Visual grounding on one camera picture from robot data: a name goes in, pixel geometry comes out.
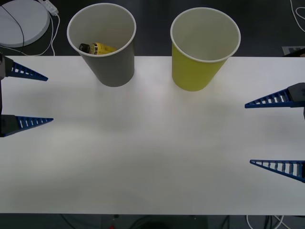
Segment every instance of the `bottle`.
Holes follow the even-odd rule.
[[[101,43],[93,43],[91,45],[82,43],[79,50],[93,55],[104,55],[117,51],[116,48]]]

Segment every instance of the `gray floor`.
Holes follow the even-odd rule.
[[[129,229],[142,216],[120,215],[65,215],[76,229]],[[226,216],[152,216],[154,222],[164,222],[171,229],[221,229]],[[250,216],[254,229],[264,228],[264,216]],[[304,229],[305,218],[285,216],[283,222],[291,229]],[[245,216],[230,216],[230,229],[247,229]],[[59,214],[0,214],[0,229],[72,229]]]

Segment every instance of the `table surface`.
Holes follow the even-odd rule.
[[[249,163],[304,160],[302,108],[244,109],[304,81],[303,58],[230,58],[199,92],[171,57],[136,57],[124,86],[81,57],[11,57],[49,77],[6,78],[3,114],[54,121],[0,139],[0,212],[305,215],[305,185]]]
[[[0,5],[10,0],[0,0]],[[290,0],[51,0],[59,10],[61,24],[54,41],[56,55],[78,55],[67,40],[67,26],[75,13],[89,5],[110,2],[129,10],[137,23],[135,54],[171,56],[170,27],[181,12],[195,7],[211,7],[228,14],[241,31],[241,45],[235,56],[283,56],[282,46],[305,46],[305,33],[297,26]],[[292,0],[294,9],[304,0]],[[54,29],[58,19],[53,17]],[[305,20],[298,17],[305,29]],[[42,53],[50,43],[51,26],[35,43],[24,47],[28,55]],[[17,52],[0,48],[5,55]],[[51,48],[45,55],[52,55]]]

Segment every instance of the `white table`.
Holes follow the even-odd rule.
[[[305,81],[305,58],[230,58],[199,92],[171,57],[126,85],[81,57],[11,57],[49,77],[2,81],[3,114],[54,121],[0,139],[0,212],[305,215],[305,184],[250,159],[304,160],[302,108],[244,104]]]

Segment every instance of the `bottle cap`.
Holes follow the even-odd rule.
[[[79,47],[79,50],[81,50],[85,53],[89,53],[90,52],[90,45],[82,43]]]

